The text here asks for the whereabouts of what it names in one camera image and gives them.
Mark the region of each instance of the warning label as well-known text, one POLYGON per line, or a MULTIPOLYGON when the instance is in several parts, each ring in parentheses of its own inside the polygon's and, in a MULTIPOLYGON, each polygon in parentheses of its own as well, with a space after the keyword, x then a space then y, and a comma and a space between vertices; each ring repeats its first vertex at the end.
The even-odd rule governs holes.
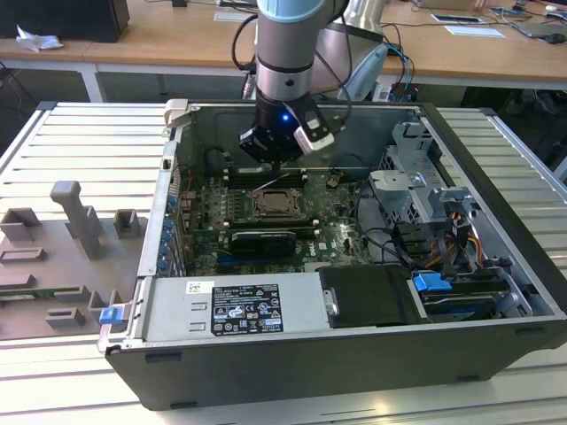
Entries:
POLYGON ((284 332, 277 285, 214 287, 215 336, 284 332))

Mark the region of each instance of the desk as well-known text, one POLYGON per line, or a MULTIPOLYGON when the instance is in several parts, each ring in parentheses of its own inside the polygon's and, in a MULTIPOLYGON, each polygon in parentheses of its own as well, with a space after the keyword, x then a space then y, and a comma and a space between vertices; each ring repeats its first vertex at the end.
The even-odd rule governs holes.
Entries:
MULTIPOLYGON (((510 6, 511 0, 498 0, 510 6)), ((13 40, 0 40, 0 60, 13 68, 54 69, 81 73, 92 102, 105 100, 97 74, 155 73, 242 75, 230 60, 237 23, 214 20, 212 5, 172 8, 169 2, 128 0, 131 20, 117 43, 69 42, 61 50, 34 53, 13 40)), ((543 13, 539 4, 532 12, 543 13)), ((430 11, 412 12, 412 4, 392 0, 382 21, 435 23, 430 11)), ((416 64, 414 82, 516 89, 567 89, 567 44, 531 40, 509 27, 497 27, 506 38, 451 35, 443 27, 400 27, 407 54, 416 64)), ((394 42, 393 28, 386 34, 394 42)), ((241 38, 238 55, 252 56, 253 28, 241 38)), ((400 61, 388 58, 384 81, 400 73, 400 61)))

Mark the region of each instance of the blue plastic latch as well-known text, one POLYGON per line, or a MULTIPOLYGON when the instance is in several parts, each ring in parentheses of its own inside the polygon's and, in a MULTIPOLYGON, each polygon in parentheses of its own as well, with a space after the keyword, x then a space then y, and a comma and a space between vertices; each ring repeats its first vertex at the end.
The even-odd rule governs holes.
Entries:
POLYGON ((441 273, 421 273, 414 277, 414 285, 419 292, 423 290, 451 290, 448 281, 441 279, 441 273))
POLYGON ((100 312, 98 323, 101 325, 121 325, 124 307, 106 307, 100 312))

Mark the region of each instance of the paper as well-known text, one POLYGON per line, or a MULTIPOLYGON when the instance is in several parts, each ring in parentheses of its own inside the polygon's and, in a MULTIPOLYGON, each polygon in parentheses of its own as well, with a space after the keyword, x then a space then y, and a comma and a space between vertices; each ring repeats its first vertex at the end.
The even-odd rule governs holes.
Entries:
POLYGON ((445 25, 445 28, 452 35, 472 35, 475 37, 506 38, 503 33, 492 28, 453 27, 449 25, 445 25))
POLYGON ((24 31, 18 26, 18 36, 16 41, 24 49, 32 50, 37 53, 40 49, 58 49, 63 47, 63 44, 55 35, 35 35, 24 31))

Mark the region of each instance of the tabletop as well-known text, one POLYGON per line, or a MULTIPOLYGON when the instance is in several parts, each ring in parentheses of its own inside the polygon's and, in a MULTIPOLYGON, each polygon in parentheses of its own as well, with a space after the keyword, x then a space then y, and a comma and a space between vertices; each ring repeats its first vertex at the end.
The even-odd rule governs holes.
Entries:
MULTIPOLYGON (((239 24, 214 20, 219 11, 214 3, 214 0, 201 0, 186 8, 173 8, 168 1, 128 0, 131 19, 117 43, 64 40, 63 49, 34 53, 21 49, 14 40, 0 40, 0 58, 232 67, 230 43, 239 24)), ((507 7, 513 3, 492 0, 492 4, 507 7)), ((544 6, 533 3, 529 3, 528 10, 545 12, 544 6)), ((483 19, 493 21, 494 17, 489 15, 492 14, 484 12, 483 19)), ((535 16, 530 21, 543 19, 535 16)), ((505 38, 451 35, 433 19, 431 11, 417 10, 410 2, 400 0, 392 0, 386 6, 382 21, 399 24, 403 48, 414 60, 418 76, 567 81, 567 43, 552 45, 529 39, 505 25, 490 26, 505 38)), ((397 42, 393 27, 387 27, 385 33, 393 43, 397 42)), ((253 37, 253 26, 249 26, 238 47, 238 56, 243 60, 252 56, 253 37)), ((399 72, 400 61, 388 58, 384 73, 399 72)))

